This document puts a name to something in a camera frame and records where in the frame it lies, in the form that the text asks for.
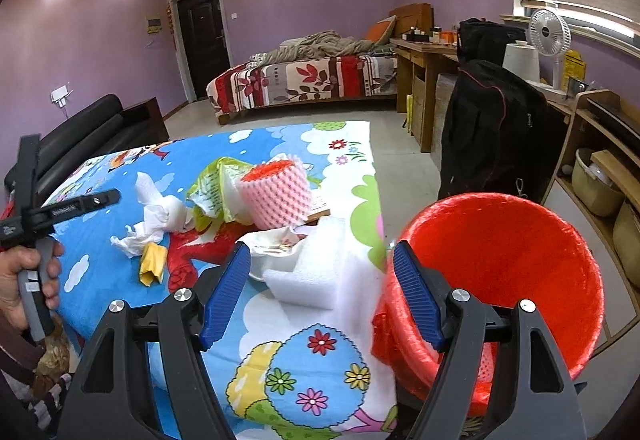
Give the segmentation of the person's left hand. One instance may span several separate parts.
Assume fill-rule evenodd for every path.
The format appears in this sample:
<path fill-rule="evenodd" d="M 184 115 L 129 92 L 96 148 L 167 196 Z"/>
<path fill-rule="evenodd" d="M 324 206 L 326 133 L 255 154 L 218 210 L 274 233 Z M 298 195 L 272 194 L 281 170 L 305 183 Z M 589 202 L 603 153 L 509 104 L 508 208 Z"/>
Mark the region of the person's left hand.
<path fill-rule="evenodd" d="M 50 310 L 58 308 L 60 303 L 60 280 L 62 272 L 60 257 L 65 249 L 59 241 L 54 241 L 52 258 L 48 262 L 47 271 L 50 281 L 42 285 L 43 295 Z M 20 332 L 28 328 L 20 289 L 18 273 L 26 270 L 37 270 L 40 255 L 36 249 L 16 246 L 0 253 L 0 305 L 6 320 Z"/>

